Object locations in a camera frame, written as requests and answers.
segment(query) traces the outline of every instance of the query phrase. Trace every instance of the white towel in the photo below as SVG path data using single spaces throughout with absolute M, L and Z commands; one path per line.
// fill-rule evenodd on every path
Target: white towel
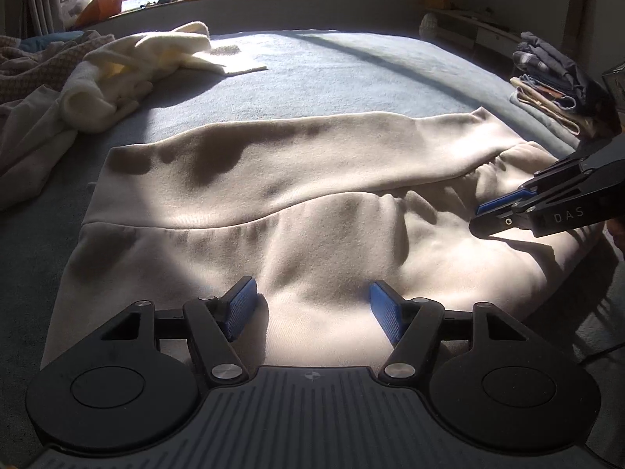
M 43 363 L 140 299 L 179 308 L 253 275 L 249 367 L 371 365 L 392 347 L 368 285 L 522 318 L 599 227 L 477 239 L 478 205 L 555 161 L 484 109 L 212 124 L 113 148 L 61 279 Z
M 102 132 L 139 107 L 152 83 L 180 67 L 237 75 L 265 69 L 235 45 L 214 48 L 204 23 L 115 40 L 85 56 L 61 93 L 62 118 L 77 130 Z

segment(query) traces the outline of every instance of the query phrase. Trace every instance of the black cable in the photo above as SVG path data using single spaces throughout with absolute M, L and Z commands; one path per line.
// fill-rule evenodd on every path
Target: black cable
M 604 349 L 603 351 L 599 351 L 598 353 L 590 354 L 589 356 L 585 357 L 583 360 L 581 360 L 581 362 L 577 364 L 579 366 L 590 365 L 591 363 L 594 363 L 597 360 L 600 360 L 605 355 L 613 353 L 614 351 L 621 349 L 623 347 L 625 347 L 625 342 L 621 342 L 620 344 L 617 344 L 616 346 L 609 347 L 608 349 Z

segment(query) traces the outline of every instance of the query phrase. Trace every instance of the patterned blanket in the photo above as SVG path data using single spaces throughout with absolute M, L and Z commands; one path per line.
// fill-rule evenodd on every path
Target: patterned blanket
M 60 92 L 88 52 L 114 39 L 90 30 L 69 42 L 52 42 L 44 51 L 28 53 L 18 49 L 19 39 L 0 36 L 0 104 L 26 98 L 43 85 Z

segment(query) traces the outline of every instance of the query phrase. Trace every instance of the blue gripper pad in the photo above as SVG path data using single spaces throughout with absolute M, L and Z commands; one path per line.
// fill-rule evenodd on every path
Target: blue gripper pad
M 477 208 L 476 215 L 481 215 L 486 211 L 498 208 L 499 206 L 503 206 L 505 204 L 512 204 L 518 200 L 529 199 L 530 197 L 534 197 L 535 195 L 535 192 L 528 191 L 527 189 L 519 189 L 517 191 L 510 192 L 510 194 L 503 195 L 502 197 L 481 204 Z
M 408 328 L 408 323 L 402 322 L 401 319 L 401 303 L 405 299 L 380 281 L 370 285 L 369 301 L 373 315 L 395 347 Z
M 218 325 L 227 341 L 232 342 L 248 324 L 258 304 L 256 281 L 249 276 L 243 277 L 221 297 L 221 301 L 227 304 L 227 308 L 224 321 Z

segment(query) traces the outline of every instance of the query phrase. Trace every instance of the teal pillow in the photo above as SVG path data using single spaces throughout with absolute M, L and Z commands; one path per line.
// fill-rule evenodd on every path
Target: teal pillow
M 49 34 L 41 37 L 31 37 L 30 39 L 24 39 L 18 46 L 22 51 L 27 53 L 37 53 L 43 51 L 51 42 L 69 42 L 70 40 L 77 39 L 82 35 L 82 32 L 60 32 L 57 34 Z

